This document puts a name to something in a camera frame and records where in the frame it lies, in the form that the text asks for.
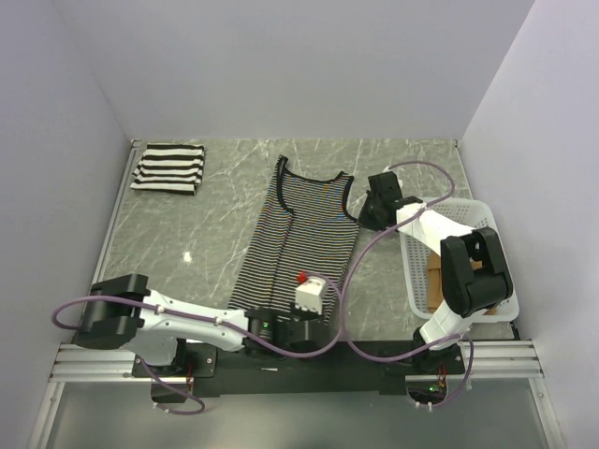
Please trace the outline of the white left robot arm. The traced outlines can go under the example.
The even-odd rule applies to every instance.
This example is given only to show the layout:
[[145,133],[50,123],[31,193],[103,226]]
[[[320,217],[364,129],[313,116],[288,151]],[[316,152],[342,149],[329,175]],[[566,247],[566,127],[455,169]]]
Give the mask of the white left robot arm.
[[305,353],[330,341],[324,321],[329,283],[302,275],[289,312],[265,307],[215,309],[148,288],[130,274],[91,287],[74,342],[85,349],[126,349],[167,376],[186,367],[184,345],[192,340],[229,353]]

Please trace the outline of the wide striped tank top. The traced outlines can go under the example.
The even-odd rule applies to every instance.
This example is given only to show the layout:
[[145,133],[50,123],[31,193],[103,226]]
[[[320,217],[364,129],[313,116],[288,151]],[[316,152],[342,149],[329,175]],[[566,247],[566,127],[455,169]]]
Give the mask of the wide striped tank top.
[[194,196],[202,183],[204,165],[203,145],[151,143],[134,169],[130,188]]

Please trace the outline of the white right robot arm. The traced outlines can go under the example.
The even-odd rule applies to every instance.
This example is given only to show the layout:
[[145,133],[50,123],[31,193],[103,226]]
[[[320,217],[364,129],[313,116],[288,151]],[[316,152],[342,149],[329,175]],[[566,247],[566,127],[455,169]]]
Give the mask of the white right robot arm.
[[450,195],[425,201],[405,196],[391,171],[368,178],[358,223],[380,236],[398,232],[425,245],[440,259],[443,300],[413,336],[411,364],[431,373],[445,363],[477,314],[512,297],[514,285],[498,233],[450,220],[434,207]]

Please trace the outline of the thin striped tank top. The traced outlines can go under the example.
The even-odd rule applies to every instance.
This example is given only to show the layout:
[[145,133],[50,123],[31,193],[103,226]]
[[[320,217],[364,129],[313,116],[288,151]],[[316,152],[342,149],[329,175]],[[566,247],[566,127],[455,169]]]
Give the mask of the thin striped tank top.
[[358,238],[346,209],[354,177],[313,180],[287,168],[281,155],[227,306],[230,309],[296,310],[297,277],[320,273],[342,286]]

